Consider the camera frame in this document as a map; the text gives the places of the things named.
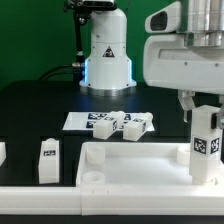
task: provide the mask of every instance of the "white cube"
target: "white cube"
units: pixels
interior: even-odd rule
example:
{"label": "white cube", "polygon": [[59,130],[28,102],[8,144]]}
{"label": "white cube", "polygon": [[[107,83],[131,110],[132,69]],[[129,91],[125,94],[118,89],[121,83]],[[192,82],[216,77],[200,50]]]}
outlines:
{"label": "white cube", "polygon": [[39,159],[39,183],[59,183],[59,141],[43,141]]}
{"label": "white cube", "polygon": [[123,138],[129,141],[138,141],[152,125],[151,113],[139,113],[137,117],[124,125]]}
{"label": "white cube", "polygon": [[125,113],[110,112],[106,117],[93,124],[93,137],[108,139],[118,128],[123,125]]}

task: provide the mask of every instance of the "green backdrop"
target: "green backdrop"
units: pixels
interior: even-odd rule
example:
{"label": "green backdrop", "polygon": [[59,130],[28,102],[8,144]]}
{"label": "green backdrop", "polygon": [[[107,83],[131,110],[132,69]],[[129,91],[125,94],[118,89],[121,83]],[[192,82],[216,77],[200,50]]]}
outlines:
{"label": "green backdrop", "polygon": [[[128,18],[127,54],[133,60],[134,77],[143,81],[144,43],[149,36],[147,16],[174,0],[117,0]],[[46,70],[75,60],[72,12],[63,12],[64,0],[1,0],[0,88],[17,80],[37,80]],[[88,56],[90,29],[82,28]]]}

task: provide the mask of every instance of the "cable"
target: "cable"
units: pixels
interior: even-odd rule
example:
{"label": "cable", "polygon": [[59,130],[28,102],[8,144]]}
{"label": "cable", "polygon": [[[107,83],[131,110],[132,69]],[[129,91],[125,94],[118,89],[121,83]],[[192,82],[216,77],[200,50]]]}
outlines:
{"label": "cable", "polygon": [[46,78],[48,79],[48,76],[55,72],[55,71],[58,71],[58,70],[61,70],[61,69],[65,69],[65,68],[72,68],[72,65],[60,65],[60,66],[57,66],[55,68],[52,68],[48,71],[46,71],[39,79],[38,81],[44,81]]}
{"label": "cable", "polygon": [[52,73],[49,74],[47,77],[45,77],[42,81],[47,81],[53,76],[58,76],[58,75],[74,75],[74,72],[59,72],[59,73]]}
{"label": "cable", "polygon": [[76,12],[73,12],[73,21],[75,26],[76,50],[77,52],[82,52],[81,29],[79,25],[79,17]]}

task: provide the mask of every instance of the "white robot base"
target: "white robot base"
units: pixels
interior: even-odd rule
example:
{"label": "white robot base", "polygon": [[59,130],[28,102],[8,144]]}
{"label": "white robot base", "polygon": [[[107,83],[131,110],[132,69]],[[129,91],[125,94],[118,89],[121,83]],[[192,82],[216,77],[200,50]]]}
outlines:
{"label": "white robot base", "polygon": [[126,54],[127,18],[115,11],[94,12],[91,31],[91,54],[85,61],[81,91],[101,96],[133,92],[132,61]]}

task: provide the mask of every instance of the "black tabletop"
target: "black tabletop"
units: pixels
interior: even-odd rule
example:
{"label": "black tabletop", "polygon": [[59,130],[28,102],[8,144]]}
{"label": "black tabletop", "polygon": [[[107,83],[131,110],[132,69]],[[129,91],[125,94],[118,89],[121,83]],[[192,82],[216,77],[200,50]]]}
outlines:
{"label": "black tabletop", "polygon": [[[196,105],[220,106],[218,98],[198,94]],[[177,91],[138,84],[136,92],[119,97],[100,97],[81,93],[72,82],[15,82],[0,91],[0,141],[6,142],[7,159],[0,167],[0,186],[36,186],[41,141],[60,141],[60,183],[75,186],[81,145],[96,141],[91,131],[63,131],[69,112],[151,112],[154,132],[140,142],[189,142],[190,123],[183,122]],[[115,133],[107,141],[123,141]],[[214,217],[199,216],[0,216],[4,223],[211,223]],[[215,217],[216,223],[224,221]]]}

